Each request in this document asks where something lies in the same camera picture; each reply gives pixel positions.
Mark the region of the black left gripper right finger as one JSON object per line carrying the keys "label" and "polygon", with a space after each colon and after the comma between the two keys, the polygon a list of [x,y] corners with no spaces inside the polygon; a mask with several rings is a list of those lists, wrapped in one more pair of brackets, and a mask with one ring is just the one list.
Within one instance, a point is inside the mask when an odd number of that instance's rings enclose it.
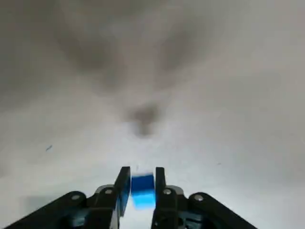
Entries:
{"label": "black left gripper right finger", "polygon": [[152,229],[255,229],[212,196],[196,192],[188,198],[178,186],[168,186],[163,167],[156,168],[156,206]]}

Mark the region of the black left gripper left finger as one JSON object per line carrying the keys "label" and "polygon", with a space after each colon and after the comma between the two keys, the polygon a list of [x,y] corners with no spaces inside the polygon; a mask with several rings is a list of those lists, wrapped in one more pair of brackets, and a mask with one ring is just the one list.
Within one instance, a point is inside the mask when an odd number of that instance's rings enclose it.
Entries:
{"label": "black left gripper left finger", "polygon": [[131,186],[130,167],[122,167],[112,185],[91,197],[71,191],[8,225],[9,229],[117,229],[124,216]]}

